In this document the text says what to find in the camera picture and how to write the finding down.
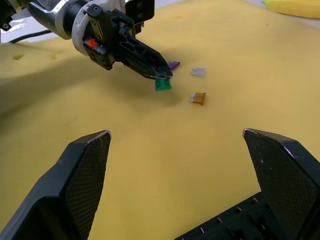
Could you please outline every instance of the cable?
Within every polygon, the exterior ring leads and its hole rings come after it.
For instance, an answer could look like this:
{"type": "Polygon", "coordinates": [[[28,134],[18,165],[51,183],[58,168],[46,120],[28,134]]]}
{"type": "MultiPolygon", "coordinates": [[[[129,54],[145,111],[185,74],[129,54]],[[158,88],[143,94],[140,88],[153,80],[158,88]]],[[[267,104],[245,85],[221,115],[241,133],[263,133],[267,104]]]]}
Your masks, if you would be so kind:
{"type": "Polygon", "coordinates": [[[23,35],[23,36],[20,36],[20,37],[17,37],[11,41],[9,41],[9,43],[12,43],[12,44],[15,44],[17,42],[20,42],[22,40],[25,40],[25,39],[29,39],[29,38],[33,38],[33,37],[38,37],[38,36],[42,36],[42,35],[45,35],[45,34],[50,34],[52,33],[52,31],[50,30],[44,30],[44,31],[38,31],[38,32],[34,32],[34,33],[30,33],[30,34],[26,34],[26,35],[23,35]]]}

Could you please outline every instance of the yellow foam surface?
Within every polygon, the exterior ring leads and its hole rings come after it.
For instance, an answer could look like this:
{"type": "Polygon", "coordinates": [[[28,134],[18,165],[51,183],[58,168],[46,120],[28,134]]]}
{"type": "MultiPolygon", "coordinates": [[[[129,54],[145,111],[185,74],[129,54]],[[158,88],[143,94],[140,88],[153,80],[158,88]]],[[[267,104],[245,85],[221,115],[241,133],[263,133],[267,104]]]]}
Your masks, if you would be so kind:
{"type": "Polygon", "coordinates": [[[90,240],[174,239],[260,191],[244,128],[320,158],[318,30],[238,0],[186,0],[137,38],[181,62],[171,90],[121,63],[106,71],[71,41],[0,45],[0,229],[69,142],[105,129],[90,240]]]}

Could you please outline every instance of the tan fuse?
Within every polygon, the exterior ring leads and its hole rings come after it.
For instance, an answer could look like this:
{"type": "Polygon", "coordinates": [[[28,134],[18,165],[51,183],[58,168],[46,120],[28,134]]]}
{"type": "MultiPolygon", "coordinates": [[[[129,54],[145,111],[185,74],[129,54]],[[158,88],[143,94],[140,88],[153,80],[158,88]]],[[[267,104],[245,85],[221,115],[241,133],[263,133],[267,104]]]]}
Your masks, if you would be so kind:
{"type": "Polygon", "coordinates": [[[205,101],[205,98],[206,98],[206,93],[205,92],[203,92],[203,93],[199,93],[199,92],[191,93],[191,97],[192,98],[189,99],[190,103],[203,105],[204,101],[205,101]]]}

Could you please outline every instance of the white surface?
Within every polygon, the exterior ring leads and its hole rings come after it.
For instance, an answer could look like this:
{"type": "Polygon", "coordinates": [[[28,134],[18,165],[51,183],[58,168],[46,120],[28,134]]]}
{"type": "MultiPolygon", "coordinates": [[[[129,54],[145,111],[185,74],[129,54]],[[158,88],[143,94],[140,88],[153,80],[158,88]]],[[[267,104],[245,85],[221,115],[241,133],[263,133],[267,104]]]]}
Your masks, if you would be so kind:
{"type": "MultiPolygon", "coordinates": [[[[169,4],[177,3],[183,0],[155,0],[155,8],[161,8],[169,4]]],[[[262,3],[262,0],[245,0],[249,3],[255,4],[257,6],[260,6],[262,8],[265,8],[266,6],[262,3]]],[[[320,29],[320,19],[306,19],[306,18],[301,18],[301,17],[293,17],[293,16],[288,16],[289,18],[294,18],[295,20],[305,23],[307,25],[310,25],[314,28],[320,29]]],[[[26,17],[24,18],[26,21],[26,26],[22,27],[19,30],[12,31],[12,32],[7,32],[5,34],[1,34],[1,42],[2,43],[7,43],[11,41],[12,39],[18,38],[20,36],[23,36],[25,34],[30,34],[30,33],[35,33],[39,31],[43,31],[46,28],[39,24],[33,17],[26,17]]],[[[43,36],[38,36],[38,37],[33,37],[26,39],[25,41],[28,42],[35,42],[35,41],[40,41],[40,40],[45,40],[45,39],[51,39],[57,37],[56,34],[50,33],[46,34],[43,36]]]]}

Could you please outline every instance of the yellow sponge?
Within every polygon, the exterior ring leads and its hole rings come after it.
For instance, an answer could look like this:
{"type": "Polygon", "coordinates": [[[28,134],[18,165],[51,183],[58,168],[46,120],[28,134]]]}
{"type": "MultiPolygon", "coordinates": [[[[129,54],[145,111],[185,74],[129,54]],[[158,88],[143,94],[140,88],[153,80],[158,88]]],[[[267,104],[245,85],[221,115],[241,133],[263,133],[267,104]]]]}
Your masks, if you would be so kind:
{"type": "Polygon", "coordinates": [[[320,19],[320,0],[263,0],[263,3],[280,14],[320,19]]]}

